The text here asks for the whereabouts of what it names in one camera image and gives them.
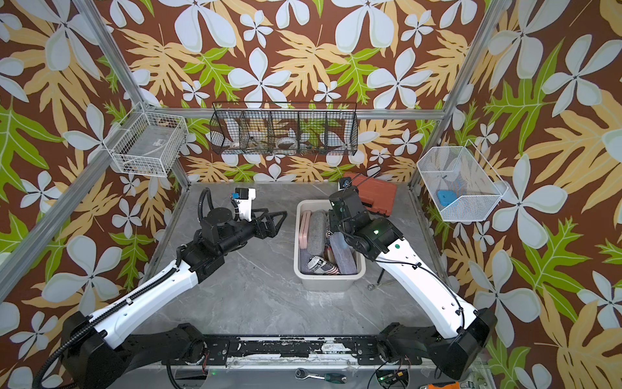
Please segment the pink glasses case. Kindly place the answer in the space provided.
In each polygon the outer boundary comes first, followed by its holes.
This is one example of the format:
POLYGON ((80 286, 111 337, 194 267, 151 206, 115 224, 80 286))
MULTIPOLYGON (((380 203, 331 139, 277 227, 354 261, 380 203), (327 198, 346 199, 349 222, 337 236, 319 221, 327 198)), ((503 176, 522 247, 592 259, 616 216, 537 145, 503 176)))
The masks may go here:
POLYGON ((308 247, 308 234, 309 234, 309 220, 312 215, 311 211, 304 211, 301 213, 301 220, 299 225, 299 248, 306 250, 308 247))

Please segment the purple fabric glasses case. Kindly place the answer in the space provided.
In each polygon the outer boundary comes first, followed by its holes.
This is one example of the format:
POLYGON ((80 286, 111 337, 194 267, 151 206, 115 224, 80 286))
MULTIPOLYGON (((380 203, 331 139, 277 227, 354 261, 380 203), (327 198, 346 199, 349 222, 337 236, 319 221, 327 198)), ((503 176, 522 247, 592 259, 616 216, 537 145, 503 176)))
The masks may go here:
POLYGON ((358 273, 355 256, 351 246, 346 243, 342 233, 333 233, 330 236, 330 248, 335 256, 335 262, 341 274, 353 276, 358 273))

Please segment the cream plastic storage box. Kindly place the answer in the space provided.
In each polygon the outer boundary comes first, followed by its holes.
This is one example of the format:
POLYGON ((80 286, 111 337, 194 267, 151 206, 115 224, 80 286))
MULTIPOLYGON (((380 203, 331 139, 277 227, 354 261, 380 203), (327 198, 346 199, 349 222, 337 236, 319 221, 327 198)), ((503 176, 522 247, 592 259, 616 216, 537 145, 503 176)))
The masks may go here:
MULTIPOLYGON (((298 234, 300 231, 300 224, 303 212, 328 212, 330 208, 331 205, 328 199, 311 199, 299 202, 296 208, 295 233, 298 234)), ((308 291, 343 293, 347 291, 356 281, 360 280, 366 272, 366 258, 362 254, 357 252, 354 252, 353 255, 356 261, 357 268, 357 274, 355 275, 320 276, 304 274, 301 270, 301 265, 303 264, 303 261, 301 260, 299 238, 295 237, 293 251, 293 270, 303 284, 303 287, 308 291)))

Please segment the flag newspaper glasses case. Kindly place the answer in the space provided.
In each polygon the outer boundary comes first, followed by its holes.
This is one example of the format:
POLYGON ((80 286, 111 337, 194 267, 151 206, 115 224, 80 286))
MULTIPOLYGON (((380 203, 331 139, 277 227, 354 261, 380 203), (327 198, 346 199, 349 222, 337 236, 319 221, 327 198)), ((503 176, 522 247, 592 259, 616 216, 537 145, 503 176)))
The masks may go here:
POLYGON ((326 261, 320 256, 313 256, 307 263, 307 269, 311 274, 320 276, 340 275, 340 270, 335 264, 326 261))

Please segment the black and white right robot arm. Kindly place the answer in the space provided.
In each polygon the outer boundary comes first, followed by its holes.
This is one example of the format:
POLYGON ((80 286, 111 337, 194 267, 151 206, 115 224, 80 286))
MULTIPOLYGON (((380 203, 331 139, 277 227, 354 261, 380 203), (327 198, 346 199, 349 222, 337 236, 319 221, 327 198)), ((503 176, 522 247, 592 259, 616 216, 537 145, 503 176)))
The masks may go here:
POLYGON ((390 324, 377 337, 385 361, 427 358, 441 374, 460 380, 487 345, 497 317, 455 293, 416 254, 387 218, 372 218, 354 187, 329 198, 330 227, 367 260, 378 264, 409 293, 431 320, 428 327, 390 324))

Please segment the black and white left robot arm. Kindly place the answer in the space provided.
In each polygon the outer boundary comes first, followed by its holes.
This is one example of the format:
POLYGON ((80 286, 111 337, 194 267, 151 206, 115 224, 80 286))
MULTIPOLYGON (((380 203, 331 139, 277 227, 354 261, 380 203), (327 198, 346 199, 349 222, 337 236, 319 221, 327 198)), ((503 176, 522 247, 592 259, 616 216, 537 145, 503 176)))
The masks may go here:
POLYGON ((234 219, 218 207, 199 212, 200 228, 193 239, 178 246, 176 258, 158 275, 115 303, 85 316, 70 317, 63 341, 34 374, 32 387, 41 388, 45 374, 60 361, 70 374, 70 388, 107 388, 123 374, 159 360, 198 360, 205 347, 203 334, 190 324, 151 335, 134 330, 160 308, 202 283, 225 262, 227 254, 253 238, 273 238, 287 212, 253 209, 248 219, 234 219))

